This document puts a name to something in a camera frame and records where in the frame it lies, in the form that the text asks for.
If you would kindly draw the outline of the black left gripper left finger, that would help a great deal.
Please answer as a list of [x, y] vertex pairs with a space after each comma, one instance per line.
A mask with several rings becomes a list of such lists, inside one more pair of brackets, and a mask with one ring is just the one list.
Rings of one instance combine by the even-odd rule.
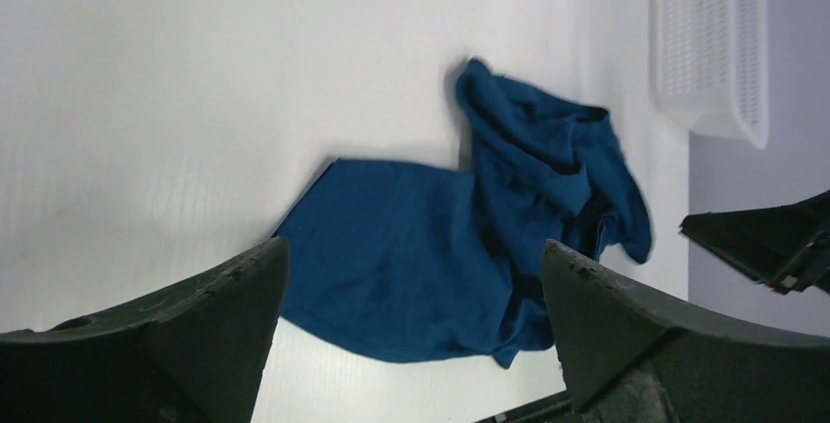
[[5, 422], [248, 422], [289, 279], [269, 239], [49, 330], [1, 337]]

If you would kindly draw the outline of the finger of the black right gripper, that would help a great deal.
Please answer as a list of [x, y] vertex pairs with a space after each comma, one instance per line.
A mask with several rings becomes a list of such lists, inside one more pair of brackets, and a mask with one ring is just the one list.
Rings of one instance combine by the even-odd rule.
[[687, 215], [680, 233], [778, 294], [829, 292], [829, 193], [791, 205]]

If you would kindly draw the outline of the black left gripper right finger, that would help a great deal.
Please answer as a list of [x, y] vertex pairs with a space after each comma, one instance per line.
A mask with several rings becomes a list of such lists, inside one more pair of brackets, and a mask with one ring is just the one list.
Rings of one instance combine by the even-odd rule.
[[579, 422], [825, 422], [829, 341], [666, 294], [557, 242], [541, 281]]

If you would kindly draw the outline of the blue t-shirt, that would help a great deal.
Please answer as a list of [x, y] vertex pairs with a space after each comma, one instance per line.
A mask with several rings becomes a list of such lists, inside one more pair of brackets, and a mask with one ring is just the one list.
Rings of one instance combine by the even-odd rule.
[[454, 95], [472, 165], [338, 158], [277, 228], [291, 248], [283, 316], [394, 363], [550, 349], [541, 255], [653, 248], [650, 214], [609, 113], [469, 61]]

